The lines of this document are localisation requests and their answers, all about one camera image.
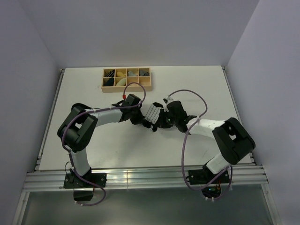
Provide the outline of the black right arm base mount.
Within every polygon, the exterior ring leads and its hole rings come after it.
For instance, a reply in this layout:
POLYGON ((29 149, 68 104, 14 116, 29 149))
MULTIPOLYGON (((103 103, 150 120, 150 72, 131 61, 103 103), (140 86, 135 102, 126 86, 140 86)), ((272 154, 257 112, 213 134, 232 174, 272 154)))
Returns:
MULTIPOLYGON (((191 185, 204 185, 215 178, 216 174, 212 174, 209 170, 196 169, 189 170, 186 179, 191 185)), ((212 184, 229 183, 228 171, 223 172, 212 184)))

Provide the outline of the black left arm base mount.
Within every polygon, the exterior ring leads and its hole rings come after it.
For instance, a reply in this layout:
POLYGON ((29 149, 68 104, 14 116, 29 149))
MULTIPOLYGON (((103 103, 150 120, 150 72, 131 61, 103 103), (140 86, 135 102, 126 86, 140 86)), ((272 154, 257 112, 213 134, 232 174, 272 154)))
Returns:
POLYGON ((74 173, 68 173, 65 176, 63 188, 64 189, 78 189, 78 188, 95 188, 95 184, 101 187, 106 185, 106 173, 91 173, 90 175, 84 176, 83 179, 87 182, 78 178, 74 173))

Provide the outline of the white black-striped sock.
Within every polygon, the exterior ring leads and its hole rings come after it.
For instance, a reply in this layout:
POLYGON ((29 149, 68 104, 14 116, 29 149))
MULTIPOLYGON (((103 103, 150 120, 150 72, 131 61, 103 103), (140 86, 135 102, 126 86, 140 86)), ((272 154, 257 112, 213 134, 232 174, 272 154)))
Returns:
POLYGON ((146 115, 143 118, 142 125, 156 132, 163 124, 164 107, 162 104, 154 102, 151 104, 146 115))

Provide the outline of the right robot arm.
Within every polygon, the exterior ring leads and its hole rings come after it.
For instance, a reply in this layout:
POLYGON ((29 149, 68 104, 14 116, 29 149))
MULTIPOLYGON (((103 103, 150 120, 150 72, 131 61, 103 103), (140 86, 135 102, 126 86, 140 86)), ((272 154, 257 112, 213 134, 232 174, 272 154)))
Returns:
POLYGON ((219 173, 229 166, 238 164, 248 153, 255 149, 256 143, 242 124, 236 118, 227 120, 207 120, 199 116, 181 113, 174 115, 171 112, 160 110, 156 120, 150 123, 153 131, 158 128, 176 127, 185 134, 182 152, 181 169, 184 175, 184 157, 188 135, 202 135, 215 140, 219 153, 202 167, 203 178, 212 183, 219 173))

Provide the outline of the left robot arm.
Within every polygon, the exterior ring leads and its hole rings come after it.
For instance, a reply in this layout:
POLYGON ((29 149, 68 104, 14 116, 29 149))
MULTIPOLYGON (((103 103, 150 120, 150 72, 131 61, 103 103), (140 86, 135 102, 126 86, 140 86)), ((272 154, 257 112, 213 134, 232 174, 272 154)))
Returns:
POLYGON ((71 173, 75 176, 76 184, 80 187, 96 184, 86 152, 95 128, 127 120, 140 124, 144 118, 140 110, 141 105, 123 100, 104 109, 94 109, 81 103, 72 106, 57 135, 61 139, 62 147, 69 154, 71 173))

